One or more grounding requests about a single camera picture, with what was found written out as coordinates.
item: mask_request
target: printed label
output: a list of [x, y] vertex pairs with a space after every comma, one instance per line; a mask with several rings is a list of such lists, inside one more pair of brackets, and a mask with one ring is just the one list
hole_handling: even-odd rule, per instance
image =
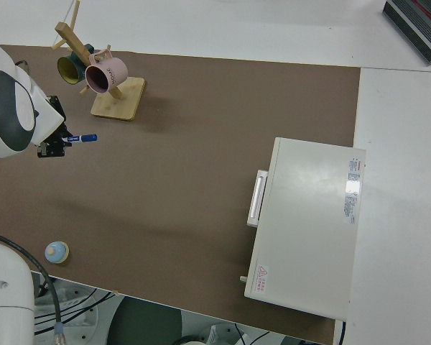
[[358, 158], [353, 158], [348, 163], [348, 179], [345, 188], [345, 205], [343, 212], [345, 214], [344, 222], [355, 224], [358, 218], [358, 202], [361, 194], [361, 173], [363, 162]]
[[256, 276], [255, 276], [255, 293], [265, 293], [265, 289], [267, 288], [267, 279], [268, 279], [268, 266], [264, 266], [261, 264], [257, 265]]

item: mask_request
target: red warning triangle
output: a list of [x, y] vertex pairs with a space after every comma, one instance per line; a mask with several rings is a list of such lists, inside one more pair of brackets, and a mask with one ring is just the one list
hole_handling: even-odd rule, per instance
[[266, 269], [264, 269], [262, 266], [259, 266], [259, 277], [261, 277], [262, 275], [267, 275], [268, 271]]

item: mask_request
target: drawer handle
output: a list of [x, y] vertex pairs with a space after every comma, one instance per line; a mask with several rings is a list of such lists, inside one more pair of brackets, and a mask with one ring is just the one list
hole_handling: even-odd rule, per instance
[[257, 171], [254, 192], [252, 193], [251, 208], [247, 218], [247, 225], [256, 228], [259, 225], [261, 202], [264, 199], [265, 185], [267, 184], [268, 171]]

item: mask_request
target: dark green mug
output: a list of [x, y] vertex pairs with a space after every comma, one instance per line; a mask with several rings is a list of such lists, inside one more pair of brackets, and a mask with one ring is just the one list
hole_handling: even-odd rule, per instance
[[[92, 45], [85, 45], [85, 47], [88, 49], [90, 54], [94, 53]], [[86, 66], [74, 52], [70, 55], [62, 56], [57, 60], [57, 70], [62, 79], [72, 85], [85, 79]]]

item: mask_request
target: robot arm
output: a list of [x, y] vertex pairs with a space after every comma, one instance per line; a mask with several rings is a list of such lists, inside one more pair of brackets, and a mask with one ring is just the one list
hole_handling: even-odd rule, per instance
[[33, 143], [39, 157], [63, 156], [70, 136], [57, 97], [42, 89], [0, 48], [0, 158], [15, 155]]

